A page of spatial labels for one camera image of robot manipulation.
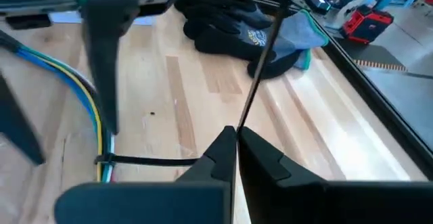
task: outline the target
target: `wood grain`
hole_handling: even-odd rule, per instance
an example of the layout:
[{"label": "wood grain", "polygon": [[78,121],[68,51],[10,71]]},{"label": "wood grain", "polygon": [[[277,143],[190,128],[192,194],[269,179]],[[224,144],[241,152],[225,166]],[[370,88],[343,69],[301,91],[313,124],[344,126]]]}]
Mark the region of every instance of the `wood grain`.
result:
[{"label": "wood grain", "polygon": [[[246,63],[198,53],[170,9],[153,26],[132,26],[118,56],[120,133],[116,153],[160,158],[200,156],[225,125],[237,125],[251,79]],[[89,74],[80,26],[2,30]],[[92,124],[69,88],[4,50],[0,69],[41,136],[47,164],[31,166],[0,139],[2,223],[54,223],[65,189],[95,180]],[[419,169],[322,49],[306,72],[265,81],[246,125],[326,179],[425,180]],[[116,165],[116,181],[172,181],[186,168]],[[235,222],[249,223],[237,175]]]}]

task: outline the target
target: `black metal frame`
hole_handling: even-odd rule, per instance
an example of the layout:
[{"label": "black metal frame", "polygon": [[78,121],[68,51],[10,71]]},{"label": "black metal frame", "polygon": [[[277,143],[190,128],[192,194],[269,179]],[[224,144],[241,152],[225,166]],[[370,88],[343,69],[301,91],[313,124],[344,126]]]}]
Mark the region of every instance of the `black metal frame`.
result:
[{"label": "black metal frame", "polygon": [[[270,14],[274,14],[279,7],[279,0],[253,1],[265,12]],[[297,7],[290,7],[290,10],[296,12],[299,9]],[[425,141],[408,125],[379,89],[364,75],[356,64],[352,62],[350,56],[341,48],[338,42],[332,38],[328,31],[326,31],[314,17],[313,20],[319,29],[329,37],[329,43],[323,50],[331,58],[331,61],[365,100],[370,109],[382,121],[423,174],[429,180],[432,180],[433,152],[428,148]]]}]

